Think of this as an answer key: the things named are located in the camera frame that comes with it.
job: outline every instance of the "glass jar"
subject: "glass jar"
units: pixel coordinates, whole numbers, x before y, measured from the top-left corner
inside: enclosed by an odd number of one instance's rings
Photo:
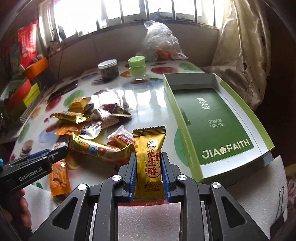
[[[119,76],[116,59],[99,63],[98,68],[101,70],[102,80],[104,82],[109,82]]]
[[[134,80],[143,80],[146,77],[146,66],[144,56],[135,56],[128,60],[129,72]]]

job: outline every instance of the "silver screw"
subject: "silver screw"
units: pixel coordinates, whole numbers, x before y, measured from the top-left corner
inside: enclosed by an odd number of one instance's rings
[[[77,188],[78,188],[78,190],[83,191],[87,188],[87,185],[82,183],[82,184],[79,184]]]
[[[178,176],[178,179],[181,180],[181,181],[184,181],[184,180],[187,179],[187,176],[184,175],[184,174],[180,174],[180,175]]]
[[[219,189],[221,187],[221,184],[220,183],[217,183],[217,182],[214,182],[212,184],[213,188],[216,188],[216,189]]]
[[[112,177],[112,180],[113,181],[119,181],[121,179],[121,176],[120,175],[114,175],[113,177]]]

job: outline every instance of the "clear plastic bag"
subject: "clear plastic bag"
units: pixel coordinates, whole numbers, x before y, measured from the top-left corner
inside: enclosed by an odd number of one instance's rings
[[[179,46],[178,39],[163,23],[146,21],[147,34],[142,42],[142,52],[138,55],[145,56],[147,61],[157,59],[188,59]]]

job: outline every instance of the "curtain fabric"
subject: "curtain fabric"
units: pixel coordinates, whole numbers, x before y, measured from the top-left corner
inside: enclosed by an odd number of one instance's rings
[[[212,65],[217,74],[255,110],[263,101],[271,65],[271,39],[262,0],[225,0]]]

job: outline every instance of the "green box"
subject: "green box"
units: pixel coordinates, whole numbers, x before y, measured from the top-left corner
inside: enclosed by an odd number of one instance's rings
[[[272,161],[261,122],[217,75],[164,74],[164,87],[197,182],[229,186]]]

